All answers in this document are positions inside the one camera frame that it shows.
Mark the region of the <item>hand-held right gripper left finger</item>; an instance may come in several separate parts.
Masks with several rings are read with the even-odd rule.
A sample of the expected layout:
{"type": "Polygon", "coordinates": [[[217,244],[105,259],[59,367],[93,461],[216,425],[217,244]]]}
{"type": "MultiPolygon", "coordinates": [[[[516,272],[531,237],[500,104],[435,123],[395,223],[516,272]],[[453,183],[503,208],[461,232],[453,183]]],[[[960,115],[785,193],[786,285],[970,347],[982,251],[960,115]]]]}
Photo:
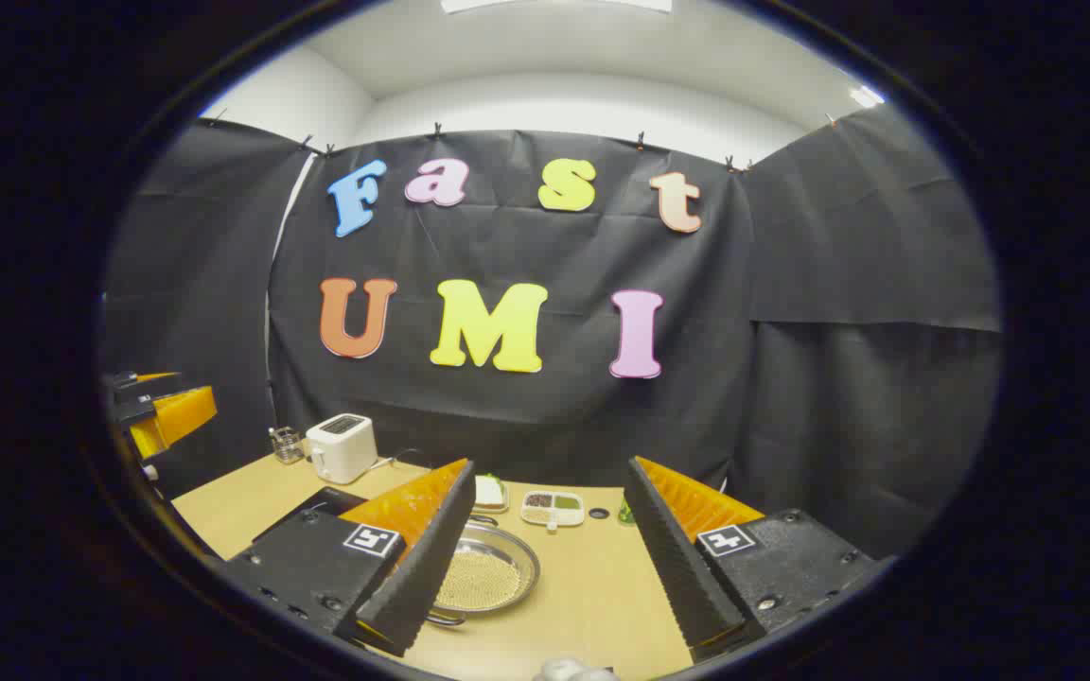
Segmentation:
{"type": "Polygon", "coordinates": [[[404,655],[475,497],[475,465],[458,460],[346,512],[300,508],[226,561],[225,574],[296,623],[404,655]]]}

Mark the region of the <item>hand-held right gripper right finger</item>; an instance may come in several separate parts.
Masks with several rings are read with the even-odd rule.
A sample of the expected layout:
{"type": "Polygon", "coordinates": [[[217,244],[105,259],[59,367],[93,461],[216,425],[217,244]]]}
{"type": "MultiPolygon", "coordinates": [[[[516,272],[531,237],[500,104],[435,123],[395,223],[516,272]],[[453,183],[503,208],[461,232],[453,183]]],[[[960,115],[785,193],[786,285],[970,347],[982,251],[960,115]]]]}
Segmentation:
{"type": "Polygon", "coordinates": [[[623,501],[694,662],[812,618],[879,574],[879,561],[800,509],[758,512],[632,458],[623,501]]]}

